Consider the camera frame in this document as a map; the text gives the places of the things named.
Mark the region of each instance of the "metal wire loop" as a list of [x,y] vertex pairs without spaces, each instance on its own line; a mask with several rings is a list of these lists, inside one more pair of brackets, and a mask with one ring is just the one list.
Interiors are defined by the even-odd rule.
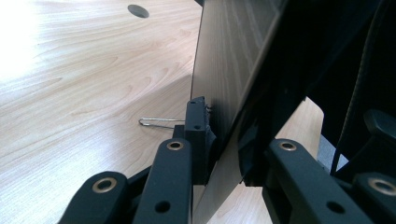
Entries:
[[180,122],[180,121],[185,121],[184,119],[149,119],[149,118],[141,118],[141,119],[139,119],[139,124],[142,125],[142,126],[153,127],[153,128],[175,129],[174,127],[169,127],[169,126],[165,126],[165,125],[147,123],[147,122],[145,122],[147,120],[160,121],[160,122]]

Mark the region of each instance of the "wooden table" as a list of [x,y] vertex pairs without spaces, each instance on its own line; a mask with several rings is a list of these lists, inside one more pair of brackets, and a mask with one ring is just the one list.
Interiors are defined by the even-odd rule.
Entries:
[[[131,14],[131,4],[149,17]],[[3,9],[0,222],[56,223],[90,176],[132,176],[152,164],[172,131],[141,127],[139,118],[184,118],[201,7],[96,0],[8,1]],[[227,213],[268,219],[257,192],[237,187],[211,222],[229,223]],[[252,204],[257,213],[245,212]]]

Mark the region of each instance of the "metal clip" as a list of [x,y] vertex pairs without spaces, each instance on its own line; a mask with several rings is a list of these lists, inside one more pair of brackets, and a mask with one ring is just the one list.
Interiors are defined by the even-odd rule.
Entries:
[[164,126],[164,125],[159,125],[159,124],[151,124],[151,123],[143,122],[144,120],[155,120],[155,121],[161,121],[161,122],[185,121],[184,119],[148,119],[148,118],[139,119],[139,124],[142,126],[149,126],[149,127],[155,127],[155,128],[166,128],[166,129],[175,129],[175,128],[169,127],[169,126]]

